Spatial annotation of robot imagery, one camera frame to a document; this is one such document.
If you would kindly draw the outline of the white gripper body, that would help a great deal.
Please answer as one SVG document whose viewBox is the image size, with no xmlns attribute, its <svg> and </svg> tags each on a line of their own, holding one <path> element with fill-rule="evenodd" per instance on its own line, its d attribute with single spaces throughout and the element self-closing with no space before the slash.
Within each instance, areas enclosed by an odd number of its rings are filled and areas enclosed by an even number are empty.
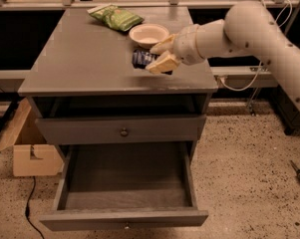
<svg viewBox="0 0 300 239">
<path fill-rule="evenodd" d="M 184 27 L 176 34 L 173 41 L 173 53 L 186 65 L 195 65 L 204 61 L 196 45 L 197 30 L 197 24 Z"/>
</svg>

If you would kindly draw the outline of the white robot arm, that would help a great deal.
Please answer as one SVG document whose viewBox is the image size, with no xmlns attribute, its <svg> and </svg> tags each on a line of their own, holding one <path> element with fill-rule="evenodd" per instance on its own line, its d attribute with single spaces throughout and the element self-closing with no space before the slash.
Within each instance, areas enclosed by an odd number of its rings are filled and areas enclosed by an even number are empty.
<svg viewBox="0 0 300 239">
<path fill-rule="evenodd" d="M 189 25 L 154 45 L 157 59 L 147 65 L 153 74 L 173 71 L 180 64 L 195 65 L 209 58 L 253 56 L 300 112 L 300 49 L 280 30 L 258 1 L 233 5 L 221 20 Z"/>
</svg>

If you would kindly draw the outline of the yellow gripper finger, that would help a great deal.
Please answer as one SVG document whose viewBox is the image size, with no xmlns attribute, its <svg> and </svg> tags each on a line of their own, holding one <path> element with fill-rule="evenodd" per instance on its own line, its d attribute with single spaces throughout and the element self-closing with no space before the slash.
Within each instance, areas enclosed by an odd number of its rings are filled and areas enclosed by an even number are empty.
<svg viewBox="0 0 300 239">
<path fill-rule="evenodd" d="M 146 66 L 152 74 L 171 72 L 178 68 L 181 60 L 170 51 L 163 52 L 155 61 Z"/>
<path fill-rule="evenodd" d="M 169 35 L 166 39 L 163 41 L 155 44 L 150 48 L 150 52 L 152 54 L 161 55 L 165 51 L 172 52 L 173 50 L 173 41 L 176 37 L 176 34 Z"/>
</svg>

